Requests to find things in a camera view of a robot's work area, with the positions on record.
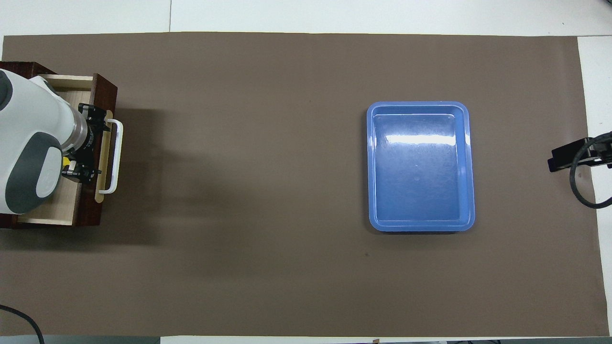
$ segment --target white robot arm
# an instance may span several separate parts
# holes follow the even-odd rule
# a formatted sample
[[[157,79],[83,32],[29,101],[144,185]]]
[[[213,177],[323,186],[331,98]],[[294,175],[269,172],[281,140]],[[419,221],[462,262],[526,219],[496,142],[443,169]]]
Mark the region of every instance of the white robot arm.
[[[62,156],[91,135],[83,114],[42,78],[0,69],[0,213],[23,214],[49,197]]]

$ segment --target black cable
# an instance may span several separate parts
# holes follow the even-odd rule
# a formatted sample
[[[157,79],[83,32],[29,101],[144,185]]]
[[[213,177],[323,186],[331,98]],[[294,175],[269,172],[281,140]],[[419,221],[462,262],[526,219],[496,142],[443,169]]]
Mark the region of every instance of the black cable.
[[[30,318],[29,315],[27,315],[27,314],[25,314],[23,312],[20,312],[20,311],[14,309],[14,308],[11,308],[9,306],[5,306],[5,305],[0,305],[0,310],[4,310],[4,311],[7,311],[9,313],[13,313],[14,315],[17,315],[17,316],[20,316],[20,317],[24,318],[34,328],[34,332],[36,332],[36,337],[39,338],[39,343],[40,344],[45,344],[45,339],[42,337],[42,332],[40,331],[40,328],[38,327],[38,325],[36,325],[36,321],[34,321],[34,319]]]
[[[593,209],[601,209],[611,205],[612,197],[601,203],[592,203],[582,197],[582,195],[580,195],[580,192],[578,191],[578,187],[576,186],[576,168],[578,167],[578,162],[580,161],[580,158],[587,151],[587,149],[589,149],[593,144],[597,143],[612,143],[612,132],[601,134],[585,142],[585,144],[578,150],[578,152],[574,156],[574,159],[572,160],[572,165],[570,166],[570,187],[572,188],[574,196],[576,196],[580,203]]]

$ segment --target drawer handle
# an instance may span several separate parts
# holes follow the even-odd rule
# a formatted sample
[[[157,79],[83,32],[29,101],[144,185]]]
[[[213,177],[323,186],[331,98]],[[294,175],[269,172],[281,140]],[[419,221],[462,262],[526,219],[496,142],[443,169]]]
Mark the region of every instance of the drawer handle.
[[[121,161],[121,143],[123,142],[123,123],[116,119],[107,119],[107,123],[115,123],[115,149],[113,153],[113,170],[111,172],[111,185],[106,190],[100,190],[102,194],[109,194],[117,190],[117,180],[119,179],[119,161]]]

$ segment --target black device with cable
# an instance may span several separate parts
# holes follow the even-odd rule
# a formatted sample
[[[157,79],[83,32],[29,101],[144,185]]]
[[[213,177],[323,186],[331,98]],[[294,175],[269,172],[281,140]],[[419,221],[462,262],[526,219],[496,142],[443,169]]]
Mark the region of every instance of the black device with cable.
[[[588,201],[580,194],[576,186],[576,169],[578,166],[608,165],[608,168],[612,168],[612,132],[594,138],[582,138],[555,148],[551,153],[553,157],[548,159],[548,170],[557,172],[565,168],[570,169],[570,187],[580,203],[593,209],[601,209],[612,205],[612,197],[600,203]]]
[[[16,316],[20,316],[22,318],[24,318],[27,322],[29,322],[29,324],[32,326],[32,328],[34,328],[34,332],[36,332],[36,337],[38,337],[39,339],[39,344],[45,344],[45,339],[42,337],[42,332],[40,331],[40,328],[38,327],[38,325],[36,324],[36,321],[34,321],[34,319],[32,319],[29,315],[16,310],[12,307],[9,306],[5,306],[5,305],[0,305],[0,310],[9,312],[9,313],[13,313]]]

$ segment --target open drawer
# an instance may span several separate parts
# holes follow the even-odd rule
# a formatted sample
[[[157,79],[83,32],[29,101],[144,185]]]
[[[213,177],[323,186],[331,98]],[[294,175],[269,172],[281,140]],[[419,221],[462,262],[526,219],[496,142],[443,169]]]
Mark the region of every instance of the open drawer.
[[[0,68],[26,78],[40,75],[74,108],[78,108],[79,103],[92,104],[107,110],[107,119],[113,116],[117,87],[99,74],[57,75],[35,62],[0,62]],[[90,184],[60,178],[52,196],[31,212],[23,215],[0,214],[0,228],[99,225],[104,196],[99,191],[105,189],[107,171],[112,169],[112,163],[108,161],[110,136],[109,132],[105,132],[95,142],[95,167],[102,174],[98,174]]]

